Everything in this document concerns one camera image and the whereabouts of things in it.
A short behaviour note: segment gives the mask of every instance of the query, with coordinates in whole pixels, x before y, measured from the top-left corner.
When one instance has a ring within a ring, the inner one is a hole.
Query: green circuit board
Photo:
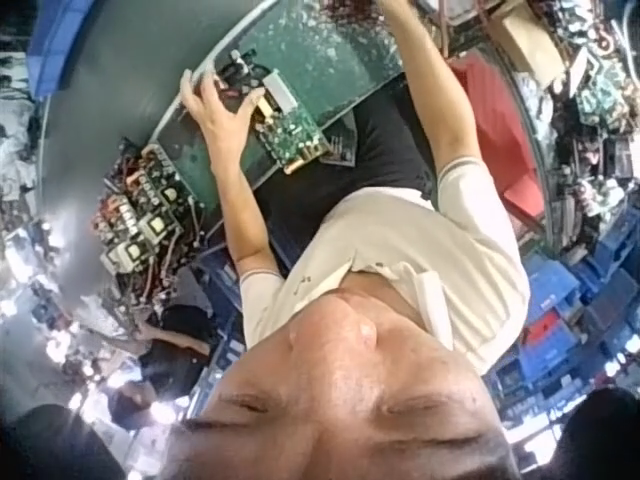
[[[274,71],[264,79],[265,97],[258,103],[258,139],[287,174],[331,151],[322,129]]]

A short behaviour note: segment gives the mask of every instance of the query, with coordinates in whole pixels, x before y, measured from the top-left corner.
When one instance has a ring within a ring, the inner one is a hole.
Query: electronic parts pile
[[[123,303],[144,305],[172,295],[177,270],[200,248],[204,210],[161,147],[124,140],[120,151],[92,229]]]

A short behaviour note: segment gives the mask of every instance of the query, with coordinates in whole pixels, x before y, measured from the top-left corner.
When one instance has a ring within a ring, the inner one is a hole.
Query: shirt sleeve
[[[520,259],[509,215],[482,160],[464,157],[444,168],[438,178],[438,208],[474,240]]]
[[[246,273],[240,279],[244,331],[254,331],[284,284],[284,278],[269,270]]]

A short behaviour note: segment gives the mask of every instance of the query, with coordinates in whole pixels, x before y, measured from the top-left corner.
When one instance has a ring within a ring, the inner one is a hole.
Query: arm
[[[119,338],[108,337],[107,335],[95,330],[91,330],[91,332],[100,337],[100,339],[106,344],[123,352],[129,353],[134,357],[139,357],[149,349],[149,346],[145,342],[141,342],[139,340],[121,340]]]
[[[207,144],[229,252],[241,278],[256,270],[278,272],[264,218],[240,166],[251,116],[264,91],[251,92],[233,113],[222,103],[220,89],[222,84],[212,72],[201,81],[200,97],[193,92],[191,72],[185,72],[180,83],[182,103],[200,125]]]
[[[461,157],[480,158],[467,94],[408,0],[379,0],[396,39],[409,91],[440,174]]]
[[[195,338],[182,333],[169,332],[167,330],[152,327],[151,325],[146,325],[143,331],[145,338],[148,338],[149,340],[161,340],[163,342],[171,343],[179,348],[190,348],[205,357],[208,357],[209,353],[211,353],[211,348],[205,342],[196,340]]]
[[[242,170],[216,176],[227,247],[242,278],[256,270],[278,272],[269,235],[251,186]]]

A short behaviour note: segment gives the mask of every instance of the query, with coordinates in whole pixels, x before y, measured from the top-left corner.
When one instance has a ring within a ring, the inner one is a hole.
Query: finger
[[[202,102],[193,93],[191,70],[185,70],[180,79],[180,101],[192,116],[196,116],[202,110]]]
[[[216,88],[216,78],[211,70],[205,72],[202,77],[202,83],[200,85],[200,90],[202,91],[202,101],[204,102],[205,107],[211,110],[212,112],[220,112],[226,111],[224,105],[222,104],[222,100],[220,100],[220,95],[218,95],[218,89]]]
[[[253,115],[253,111],[258,106],[258,102],[260,102],[260,99],[264,97],[264,93],[264,88],[256,88],[255,90],[252,90],[243,100],[242,105],[238,110],[238,116],[249,122],[251,120],[251,115]]]

